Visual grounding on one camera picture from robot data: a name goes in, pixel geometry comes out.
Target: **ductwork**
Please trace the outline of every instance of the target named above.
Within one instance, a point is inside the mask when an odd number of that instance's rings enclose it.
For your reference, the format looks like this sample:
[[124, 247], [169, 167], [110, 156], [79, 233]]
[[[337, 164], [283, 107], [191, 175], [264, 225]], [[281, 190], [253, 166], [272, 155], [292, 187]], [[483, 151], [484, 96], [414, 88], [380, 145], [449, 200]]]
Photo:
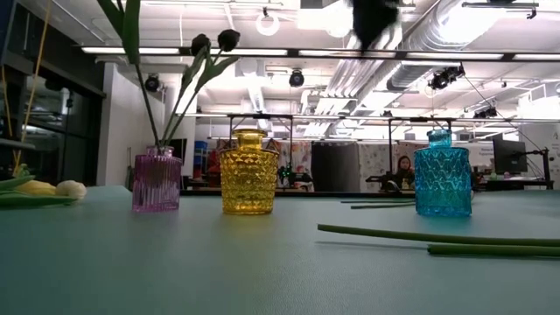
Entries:
[[[486, 32], [501, 17], [501, 9], [463, 8], [465, 0], [442, 0], [432, 13], [406, 38], [400, 50], [459, 51]], [[374, 103], [381, 109], [401, 96], [399, 92], [411, 88], [432, 66], [404, 65], [400, 61], [384, 62], [358, 96], [358, 103]], [[394, 94], [371, 93], [374, 89], [388, 89]]]

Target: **textured glass vase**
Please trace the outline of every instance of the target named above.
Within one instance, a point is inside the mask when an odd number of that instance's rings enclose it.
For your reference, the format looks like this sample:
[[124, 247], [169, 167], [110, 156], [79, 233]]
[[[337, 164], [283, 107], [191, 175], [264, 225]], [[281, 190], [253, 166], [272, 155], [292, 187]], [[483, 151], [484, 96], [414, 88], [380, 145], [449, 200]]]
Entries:
[[173, 148], [148, 147], [145, 155], [136, 156], [132, 210], [138, 213], [179, 209], [181, 159]]
[[451, 131], [428, 132], [430, 147], [414, 152], [416, 211], [429, 216], [471, 215], [469, 150], [452, 148]]
[[225, 214], [269, 214], [277, 184], [278, 153], [264, 150], [265, 131], [238, 129], [239, 148], [220, 154]]

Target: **ceiling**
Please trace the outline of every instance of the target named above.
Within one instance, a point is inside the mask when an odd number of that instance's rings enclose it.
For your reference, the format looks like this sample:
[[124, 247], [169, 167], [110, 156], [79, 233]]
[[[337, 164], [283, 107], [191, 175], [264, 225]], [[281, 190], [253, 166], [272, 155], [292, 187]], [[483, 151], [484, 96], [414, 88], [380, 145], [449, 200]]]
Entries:
[[[55, 3], [52, 7], [53, 26], [79, 44], [84, 46], [120, 45], [117, 35], [112, 30], [109, 21], [103, 16], [96, 1], [53, 1]], [[190, 41], [199, 33], [204, 32], [214, 40], [222, 30], [233, 27], [241, 33], [240, 47], [348, 47], [351, 33], [343, 38], [335, 38], [325, 29], [335, 24], [334, 21], [348, 18], [348, 11], [335, 10], [329, 15], [321, 15], [322, 18], [318, 18], [317, 21], [312, 21], [312, 17], [314, 17], [312, 14], [305, 15], [309, 13], [308, 10], [299, 9], [301, 0], [279, 1], [283, 3], [282, 9], [276, 9], [277, 4], [267, 4], [269, 11], [279, 17], [280, 23], [278, 32], [272, 36], [262, 35], [256, 29], [256, 19], [261, 14], [261, 10], [257, 8], [240, 9], [234, 4], [230, 6], [143, 4], [140, 23], [141, 46], [189, 46]], [[452, 1], [457, 2], [458, 0], [441, 0], [439, 5]], [[403, 0], [403, 2], [413, 3], [416, 6], [413, 11], [403, 11], [401, 14], [402, 33], [406, 37], [409, 35], [407, 30], [436, 0]], [[533, 1], [518, 0], [517, 2], [532, 3]], [[526, 18], [530, 10], [503, 10], [495, 23], [491, 24], [487, 31], [474, 37], [474, 40], [463, 47], [463, 50], [560, 51], [560, 37], [557, 36], [558, 29], [560, 29], [560, 3], [554, 0], [536, 0], [536, 2], [541, 5], [540, 8], [537, 8], [535, 18]], [[46, 0], [20, 0], [20, 3], [40, 16], [45, 15]], [[464, 15], [462, 26], [454, 30], [456, 33], [467, 32], [472, 28], [471, 23], [477, 23], [476, 19], [469, 20], [469, 17], [467, 14]], [[415, 36], [416, 32], [413, 31], [410, 36]], [[191, 59], [187, 57], [144, 57], [143, 62], [144, 71], [159, 72], [165, 84], [175, 85], [179, 81], [179, 76], [176, 74], [181, 72], [180, 64], [190, 63]], [[265, 104], [268, 100], [299, 102], [306, 89], [324, 90], [344, 62], [336, 59], [266, 59], [264, 61], [266, 75], [260, 83]], [[379, 80], [382, 76], [381, 70], [385, 66], [380, 62], [377, 65], [378, 70], [364, 78], [364, 85], [360, 88], [360, 93], [353, 95], [353, 98], [360, 99], [360, 95], [370, 95], [371, 88], [368, 90], [367, 83]], [[431, 97], [431, 93], [425, 93], [426, 80], [431, 77], [430, 73], [427, 73], [424, 76], [425, 79], [416, 80], [415, 84], [408, 88], [408, 91], [414, 94], [396, 94], [395, 99], [387, 103], [369, 101], [368, 98], [365, 98], [364, 107], [373, 107], [375, 110], [365, 111], [364, 115], [379, 115], [382, 110], [389, 109], [395, 111], [394, 116], [396, 113], [400, 116], [459, 116], [465, 113], [465, 108], [484, 102], [481, 97], [484, 96], [488, 99], [495, 98], [496, 107], [504, 116], [514, 116], [519, 97], [526, 94], [531, 88], [541, 86], [541, 82], [560, 81], [560, 64], [465, 62], [464, 67], [465, 77], [468, 80], [459, 79], [433, 97]], [[291, 69], [294, 68], [303, 70], [305, 77], [303, 87], [295, 88], [288, 84]], [[203, 107], [203, 110], [213, 111], [213, 108], [217, 107], [223, 110], [227, 105], [238, 106], [243, 100], [249, 99], [248, 84], [250, 83], [243, 78], [235, 78], [234, 73], [235, 71], [231, 67], [220, 78], [206, 85], [206, 90], [199, 98], [199, 105]], [[353, 76], [356, 81], [357, 76], [365, 74], [362, 74], [360, 67], [357, 66], [347, 75]], [[292, 110], [292, 107], [286, 106], [286, 110]], [[334, 115], [337, 113], [324, 112], [323, 114]]]

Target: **teal tabletop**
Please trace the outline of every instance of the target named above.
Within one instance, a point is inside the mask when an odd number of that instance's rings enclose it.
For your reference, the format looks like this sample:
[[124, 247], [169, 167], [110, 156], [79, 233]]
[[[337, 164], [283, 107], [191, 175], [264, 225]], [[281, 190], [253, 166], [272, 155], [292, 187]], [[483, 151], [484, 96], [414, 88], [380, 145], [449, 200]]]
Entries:
[[318, 223], [560, 238], [560, 193], [487, 192], [471, 218], [413, 206], [283, 199], [266, 216], [188, 197], [132, 213], [122, 187], [76, 206], [0, 211], [0, 314], [558, 314], [560, 261], [438, 257], [426, 244], [319, 232]]

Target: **woman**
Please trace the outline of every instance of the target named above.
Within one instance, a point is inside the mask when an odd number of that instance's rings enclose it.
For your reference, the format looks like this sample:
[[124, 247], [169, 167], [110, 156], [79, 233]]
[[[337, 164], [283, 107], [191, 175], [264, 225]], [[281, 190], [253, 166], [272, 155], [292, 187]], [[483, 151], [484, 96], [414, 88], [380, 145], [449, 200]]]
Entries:
[[395, 174], [396, 184], [399, 188], [412, 188], [414, 185], [414, 171], [412, 170], [412, 163], [407, 156], [399, 157], [398, 171]]

